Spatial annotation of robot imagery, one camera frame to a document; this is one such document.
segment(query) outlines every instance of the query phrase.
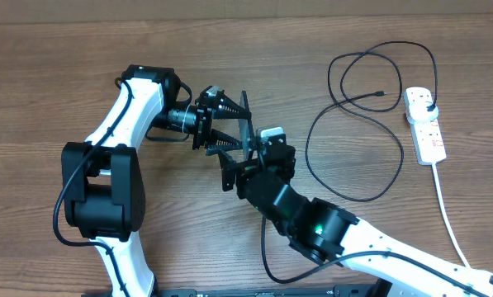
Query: green light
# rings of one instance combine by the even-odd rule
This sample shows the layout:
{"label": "green light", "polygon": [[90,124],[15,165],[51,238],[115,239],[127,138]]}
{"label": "green light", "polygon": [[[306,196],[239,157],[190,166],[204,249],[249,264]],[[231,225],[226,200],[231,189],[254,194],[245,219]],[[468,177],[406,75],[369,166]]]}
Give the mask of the green light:
{"label": "green light", "polygon": [[314,231],[316,234],[318,235],[321,235],[323,233],[323,227],[321,227],[321,225],[317,225],[315,227],[315,231]]}

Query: white power strip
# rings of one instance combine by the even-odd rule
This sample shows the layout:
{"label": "white power strip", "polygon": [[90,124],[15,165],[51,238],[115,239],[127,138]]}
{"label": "white power strip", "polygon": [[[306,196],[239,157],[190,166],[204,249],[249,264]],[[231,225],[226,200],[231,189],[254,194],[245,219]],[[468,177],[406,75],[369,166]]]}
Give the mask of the white power strip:
{"label": "white power strip", "polygon": [[462,263],[465,267],[469,268],[470,265],[464,257],[453,234],[452,226],[450,226],[450,222],[448,221],[446,209],[444,208],[443,194],[441,193],[441,185],[438,180],[437,163],[446,158],[443,136],[437,122],[438,107],[435,107],[433,111],[428,111],[428,106],[433,104],[433,100],[431,92],[423,87],[407,88],[404,92],[404,103],[405,115],[408,122],[410,122],[417,160],[420,165],[431,165],[434,173],[435,188],[437,190],[438,205],[443,215],[444,224]]}

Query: wooden surface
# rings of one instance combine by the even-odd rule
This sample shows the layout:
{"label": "wooden surface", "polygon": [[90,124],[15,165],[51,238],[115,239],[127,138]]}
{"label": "wooden surface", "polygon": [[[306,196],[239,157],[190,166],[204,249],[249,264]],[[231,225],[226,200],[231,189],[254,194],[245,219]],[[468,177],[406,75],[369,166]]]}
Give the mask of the wooden surface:
{"label": "wooden surface", "polygon": [[[448,153],[438,169],[448,216],[472,266],[493,271],[493,16],[0,26],[0,296],[78,296],[110,287],[95,249],[63,246],[53,235],[51,216],[61,189],[61,149],[102,122],[118,96],[113,79],[128,64],[173,67],[195,93],[216,84],[238,100],[246,90],[254,126],[281,125],[296,147],[292,185],[298,192],[342,205],[393,238],[459,263],[438,210],[431,169],[416,162],[403,103],[371,115],[405,147],[405,166],[381,199],[347,202],[306,170],[309,126],[329,104],[329,61],[385,40],[417,41],[436,56],[439,121]],[[398,63],[405,87],[433,88],[422,50],[393,45],[379,51]],[[348,62],[335,69],[333,86]],[[350,95],[390,93],[363,102],[383,108],[395,100],[398,82],[389,64],[367,58],[345,87]],[[234,121],[216,128],[238,135]],[[319,122],[311,141],[316,172],[356,197],[378,193],[398,159],[386,132],[340,111]],[[221,192],[216,157],[193,152],[190,144],[144,142],[139,160],[147,195],[140,232],[162,288],[280,287],[263,270],[261,217],[234,192]],[[63,215],[60,222],[67,238],[80,239]],[[272,226],[268,257],[279,277],[313,266]],[[288,287],[369,281],[373,277],[333,267]]]}
{"label": "wooden surface", "polygon": [[0,24],[493,13],[493,0],[0,0]]}

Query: power strip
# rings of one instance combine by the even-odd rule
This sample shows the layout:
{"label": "power strip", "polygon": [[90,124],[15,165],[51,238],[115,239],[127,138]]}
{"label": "power strip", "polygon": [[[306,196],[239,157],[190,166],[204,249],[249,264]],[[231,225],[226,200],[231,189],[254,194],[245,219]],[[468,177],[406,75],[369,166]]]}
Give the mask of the power strip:
{"label": "power strip", "polygon": [[470,267],[467,259],[455,239],[452,231],[452,226],[448,221],[446,209],[444,208],[443,194],[441,193],[441,185],[438,180],[437,163],[446,158],[444,150],[443,136],[441,129],[438,126],[437,116],[438,108],[428,111],[428,106],[433,104],[431,92],[423,87],[409,87],[404,92],[405,115],[410,123],[411,135],[413,136],[413,144],[417,160],[420,165],[431,165],[434,173],[435,189],[437,191],[438,205],[443,215],[444,225],[448,230],[450,239],[457,254],[461,258],[465,267]]}

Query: wooden table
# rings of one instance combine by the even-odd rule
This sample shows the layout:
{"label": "wooden table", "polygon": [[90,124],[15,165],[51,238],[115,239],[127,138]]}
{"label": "wooden table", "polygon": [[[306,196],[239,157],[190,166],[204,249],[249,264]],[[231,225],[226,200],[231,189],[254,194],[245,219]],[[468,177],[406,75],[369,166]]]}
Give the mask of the wooden table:
{"label": "wooden table", "polygon": [[[77,296],[110,287],[97,251],[59,243],[51,217],[61,190],[61,149],[68,141],[83,141],[102,122],[118,96],[113,79],[129,64],[173,67],[196,94],[216,84],[238,101],[246,90],[254,126],[281,125],[296,147],[292,185],[298,192],[342,205],[393,238],[459,263],[439,213],[431,169],[416,162],[403,103],[371,114],[405,147],[402,172],[382,198],[342,200],[306,169],[308,129],[330,103],[329,61],[386,40],[417,41],[436,56],[439,120],[448,153],[438,169],[448,216],[472,266],[493,271],[493,15],[0,26],[0,296]],[[408,45],[378,51],[398,63],[405,87],[433,89],[424,51]],[[349,62],[335,67],[336,94]],[[387,62],[365,58],[345,88],[351,96],[389,92],[363,102],[383,108],[396,99],[398,82]],[[238,136],[235,121],[215,127]],[[378,193],[399,161],[385,131],[341,111],[319,122],[310,145],[316,172],[356,197]],[[217,157],[193,152],[189,143],[146,141],[139,160],[147,195],[140,232],[162,288],[280,287],[262,266],[261,216],[234,192],[220,190]],[[64,236],[81,239],[63,215],[60,225]],[[313,266],[273,226],[268,257],[279,277]],[[287,287],[372,281],[333,267]]]}

